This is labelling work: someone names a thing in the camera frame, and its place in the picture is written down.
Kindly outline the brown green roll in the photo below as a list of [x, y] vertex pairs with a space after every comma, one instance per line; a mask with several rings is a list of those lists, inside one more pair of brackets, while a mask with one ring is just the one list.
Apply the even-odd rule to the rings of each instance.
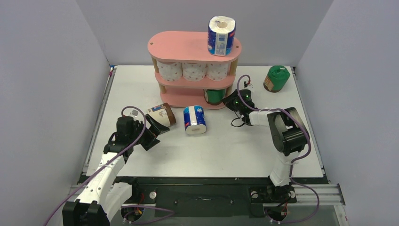
[[226, 89], [205, 89], [204, 99], [210, 105], [218, 105], [225, 97]]

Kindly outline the white dotted roll shelf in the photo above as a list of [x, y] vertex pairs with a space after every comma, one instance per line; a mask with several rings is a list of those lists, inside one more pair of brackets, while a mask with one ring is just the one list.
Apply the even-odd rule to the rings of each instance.
[[206, 77], [213, 81], [221, 81], [227, 77], [228, 71], [229, 64], [207, 64]]

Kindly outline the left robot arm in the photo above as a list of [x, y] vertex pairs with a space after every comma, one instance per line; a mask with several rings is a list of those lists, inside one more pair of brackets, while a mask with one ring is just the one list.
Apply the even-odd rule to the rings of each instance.
[[104, 146], [96, 172], [84, 183], [78, 197], [65, 203], [63, 225], [108, 226], [125, 201], [136, 202], [140, 198], [139, 187], [126, 182], [113, 183], [135, 145], [141, 145], [148, 151], [160, 142], [157, 139], [160, 134], [170, 130], [148, 114], [145, 119], [139, 121], [131, 116], [117, 119], [116, 131]]

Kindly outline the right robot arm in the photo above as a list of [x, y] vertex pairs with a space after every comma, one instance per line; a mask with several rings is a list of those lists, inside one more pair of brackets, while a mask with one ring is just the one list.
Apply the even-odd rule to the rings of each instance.
[[243, 124], [266, 126], [270, 129], [277, 157], [264, 194], [267, 202], [283, 202], [293, 198], [291, 190], [292, 160], [297, 158], [307, 145], [309, 135], [298, 111], [294, 107], [281, 110], [260, 110], [252, 102], [251, 91], [235, 90], [222, 99], [222, 103], [237, 113]]

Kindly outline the pink three-tier shelf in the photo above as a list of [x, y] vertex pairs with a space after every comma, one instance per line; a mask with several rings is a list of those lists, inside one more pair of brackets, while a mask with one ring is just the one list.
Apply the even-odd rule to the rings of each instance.
[[[199, 105], [205, 109], [218, 110], [224, 108], [224, 104], [211, 105], [205, 101], [204, 90], [224, 89], [226, 94], [231, 94], [235, 81], [238, 58], [242, 45], [235, 38], [233, 48], [227, 56], [215, 56], [207, 49], [207, 32], [165, 31], [155, 34], [150, 38], [147, 49], [152, 57], [155, 70], [155, 78], [160, 88], [160, 98], [171, 107], [185, 108], [191, 105]], [[200, 81], [188, 81], [180, 78], [176, 81], [167, 81], [160, 75], [161, 63], [221, 63], [228, 64], [227, 77], [221, 81], [213, 81], [204, 78]]]

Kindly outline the white dotted roll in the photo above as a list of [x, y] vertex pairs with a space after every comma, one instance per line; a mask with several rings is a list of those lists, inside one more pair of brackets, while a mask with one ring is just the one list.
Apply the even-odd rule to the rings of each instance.
[[166, 81], [177, 81], [183, 76], [182, 64], [180, 62], [160, 62], [157, 67], [162, 79]]
[[183, 77], [188, 81], [200, 81], [207, 74], [207, 64], [182, 63]]

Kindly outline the beige brown roll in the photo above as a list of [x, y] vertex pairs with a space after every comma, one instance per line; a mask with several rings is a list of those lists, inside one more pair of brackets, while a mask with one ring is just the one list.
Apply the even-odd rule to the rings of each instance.
[[176, 117], [168, 103], [147, 109], [147, 114], [163, 126], [170, 127], [176, 124]]

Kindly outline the blue white roll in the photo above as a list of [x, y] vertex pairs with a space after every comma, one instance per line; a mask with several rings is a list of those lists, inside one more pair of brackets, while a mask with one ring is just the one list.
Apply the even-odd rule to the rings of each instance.
[[226, 16], [214, 16], [208, 24], [207, 48], [210, 54], [230, 54], [236, 32], [236, 21]]
[[184, 128], [188, 135], [199, 135], [207, 131], [204, 109], [199, 105], [186, 107], [183, 110]]

